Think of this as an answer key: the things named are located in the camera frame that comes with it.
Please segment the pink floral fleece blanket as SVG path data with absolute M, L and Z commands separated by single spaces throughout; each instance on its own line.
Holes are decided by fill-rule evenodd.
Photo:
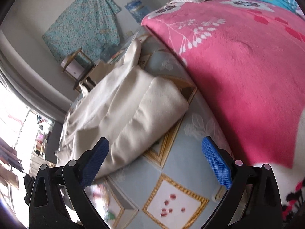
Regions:
M 304 204 L 304 20 L 256 0 L 168 4 L 147 15 L 184 64 L 234 154 L 269 163 L 285 222 Z

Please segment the teal floral wall cloth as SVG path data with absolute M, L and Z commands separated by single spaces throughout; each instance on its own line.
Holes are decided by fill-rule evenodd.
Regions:
M 42 35 L 58 63 L 82 48 L 93 61 L 119 45 L 116 15 L 121 8 L 113 0 L 75 0 Z

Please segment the cream jacket with black trim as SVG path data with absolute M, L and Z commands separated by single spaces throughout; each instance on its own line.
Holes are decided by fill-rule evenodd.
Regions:
M 186 113 L 188 102 L 172 81 L 139 67 L 141 48 L 134 39 L 117 63 L 103 65 L 101 81 L 67 114 L 55 153 L 58 166 L 106 138 L 109 152 L 97 177 L 113 173 L 142 155 Z

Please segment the dark hanging clothes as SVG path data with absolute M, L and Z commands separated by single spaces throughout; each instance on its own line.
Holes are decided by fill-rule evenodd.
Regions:
M 4 167 L 3 164 L 15 168 L 23 173 L 22 161 L 17 157 L 17 151 L 9 146 L 3 139 L 0 139 L 1 145 L 1 182 L 19 189 L 19 177 L 11 170 Z

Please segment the wooden shelf stand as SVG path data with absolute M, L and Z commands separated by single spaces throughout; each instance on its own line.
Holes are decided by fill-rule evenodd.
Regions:
M 76 60 L 78 55 L 82 55 L 89 63 L 83 67 Z M 87 75 L 94 69 L 96 66 L 95 63 L 83 52 L 82 48 L 77 49 L 75 52 L 72 52 L 70 55 L 66 56 L 66 58 L 60 64 L 62 67 L 62 73 L 67 73 L 68 76 L 75 80 L 75 84 L 73 89 L 78 93 L 81 92 L 81 88 L 79 84 L 83 81 Z

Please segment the blue water bottle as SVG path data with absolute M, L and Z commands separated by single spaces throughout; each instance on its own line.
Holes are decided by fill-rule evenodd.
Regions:
M 125 9 L 138 24 L 152 11 L 147 0 L 132 0 L 125 5 Z

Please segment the grey curtain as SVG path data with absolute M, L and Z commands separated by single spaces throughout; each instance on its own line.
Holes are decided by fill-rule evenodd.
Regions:
M 63 123 L 71 101 L 44 80 L 1 32 L 1 83 L 36 112 Z

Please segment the light blue floral bedsheet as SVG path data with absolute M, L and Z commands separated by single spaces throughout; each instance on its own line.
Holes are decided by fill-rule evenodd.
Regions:
M 142 45 L 139 65 L 172 81 L 189 108 L 143 155 L 85 192 L 110 228 L 201 228 L 224 194 L 202 140 L 229 146 L 198 84 L 171 51 L 145 26 L 135 37 Z

